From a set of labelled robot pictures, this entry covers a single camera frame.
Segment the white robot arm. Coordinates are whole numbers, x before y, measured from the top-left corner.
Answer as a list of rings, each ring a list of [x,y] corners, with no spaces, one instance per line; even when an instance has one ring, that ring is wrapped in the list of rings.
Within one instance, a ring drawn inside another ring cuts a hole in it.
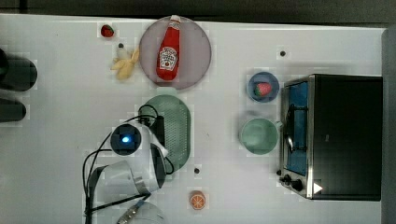
[[[110,208],[138,200],[116,219],[128,223],[150,194],[163,186],[167,176],[168,150],[161,121],[122,123],[109,134],[105,145],[117,161],[90,172],[84,224],[105,224],[112,219]]]

